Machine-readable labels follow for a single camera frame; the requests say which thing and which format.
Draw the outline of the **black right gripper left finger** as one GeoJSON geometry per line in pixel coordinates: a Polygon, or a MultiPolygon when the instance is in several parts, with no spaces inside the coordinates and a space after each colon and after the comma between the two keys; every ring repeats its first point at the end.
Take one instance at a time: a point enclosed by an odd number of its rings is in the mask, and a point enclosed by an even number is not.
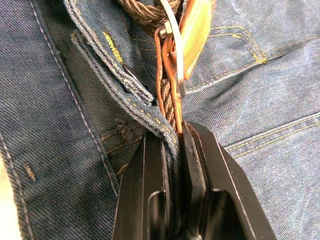
{"type": "Polygon", "coordinates": [[[113,240],[177,240],[181,207],[163,140],[146,132],[121,176],[113,240]]]}

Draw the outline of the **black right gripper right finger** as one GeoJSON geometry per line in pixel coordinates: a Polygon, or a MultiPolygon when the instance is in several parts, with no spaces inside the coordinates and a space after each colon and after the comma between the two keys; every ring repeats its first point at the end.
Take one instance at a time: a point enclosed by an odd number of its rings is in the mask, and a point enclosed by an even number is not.
{"type": "Polygon", "coordinates": [[[237,162],[206,127],[184,122],[183,210],[196,240],[274,240],[260,202],[237,162]]]}

